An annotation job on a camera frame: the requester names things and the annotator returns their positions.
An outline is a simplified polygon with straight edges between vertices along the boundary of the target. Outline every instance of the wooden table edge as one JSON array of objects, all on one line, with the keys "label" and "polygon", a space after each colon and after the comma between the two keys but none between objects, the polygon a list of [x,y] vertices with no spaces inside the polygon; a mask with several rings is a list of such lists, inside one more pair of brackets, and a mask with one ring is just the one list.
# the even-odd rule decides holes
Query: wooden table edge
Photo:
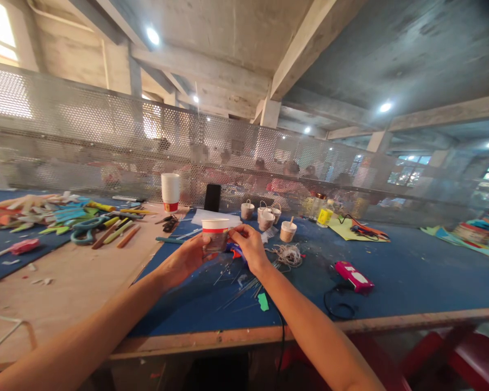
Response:
[{"label": "wooden table edge", "polygon": [[[413,330],[430,330],[465,324],[489,322],[489,308],[452,312],[424,313],[384,318],[358,319],[335,323],[344,333],[383,334]],[[109,360],[144,356],[234,348],[281,341],[281,326],[226,331],[207,331],[157,337],[126,338],[109,356]],[[293,334],[286,327],[286,340]]]}]

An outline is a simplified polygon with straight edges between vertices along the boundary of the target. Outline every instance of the black phone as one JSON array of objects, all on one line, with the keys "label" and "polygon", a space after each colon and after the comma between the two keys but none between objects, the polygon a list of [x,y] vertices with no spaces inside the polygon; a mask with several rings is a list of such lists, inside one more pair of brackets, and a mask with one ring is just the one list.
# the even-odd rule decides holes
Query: black phone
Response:
[{"label": "black phone", "polygon": [[206,186],[204,210],[219,212],[221,202],[221,185],[208,184]]}]

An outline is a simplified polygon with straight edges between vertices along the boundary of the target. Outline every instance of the hand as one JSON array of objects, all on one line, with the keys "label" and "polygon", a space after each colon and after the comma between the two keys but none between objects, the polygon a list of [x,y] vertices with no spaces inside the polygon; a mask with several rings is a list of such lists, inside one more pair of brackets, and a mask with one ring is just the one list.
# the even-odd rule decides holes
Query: hand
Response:
[{"label": "hand", "polygon": [[195,272],[200,266],[214,259],[217,254],[206,255],[203,253],[203,246],[210,243],[209,237],[202,234],[196,235],[187,240],[170,257],[158,266],[155,272],[162,277],[163,288],[167,291],[177,287]]},{"label": "hand", "polygon": [[261,279],[263,273],[272,266],[266,256],[261,234],[247,224],[242,224],[228,232],[228,236],[243,250],[250,271]]}]

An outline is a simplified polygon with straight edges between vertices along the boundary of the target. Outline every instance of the forearm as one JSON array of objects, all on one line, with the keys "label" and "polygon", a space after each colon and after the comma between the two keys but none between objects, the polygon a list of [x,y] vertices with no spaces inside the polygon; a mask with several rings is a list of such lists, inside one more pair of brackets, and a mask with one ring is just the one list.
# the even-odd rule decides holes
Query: forearm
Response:
[{"label": "forearm", "polygon": [[258,276],[300,348],[333,390],[383,390],[351,341],[277,269]]},{"label": "forearm", "polygon": [[0,374],[0,390],[75,390],[164,294],[159,270]]}]

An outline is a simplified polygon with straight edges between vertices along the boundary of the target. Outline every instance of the glue bottle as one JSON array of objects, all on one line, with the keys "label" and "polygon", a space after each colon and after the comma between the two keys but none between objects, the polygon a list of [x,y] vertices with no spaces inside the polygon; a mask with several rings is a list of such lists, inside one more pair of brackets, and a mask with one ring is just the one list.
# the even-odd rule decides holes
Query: glue bottle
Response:
[{"label": "glue bottle", "polygon": [[328,202],[322,206],[321,212],[319,213],[319,218],[317,219],[317,225],[319,227],[328,227],[331,217],[333,216],[333,203],[334,201],[332,199],[329,199]]}]

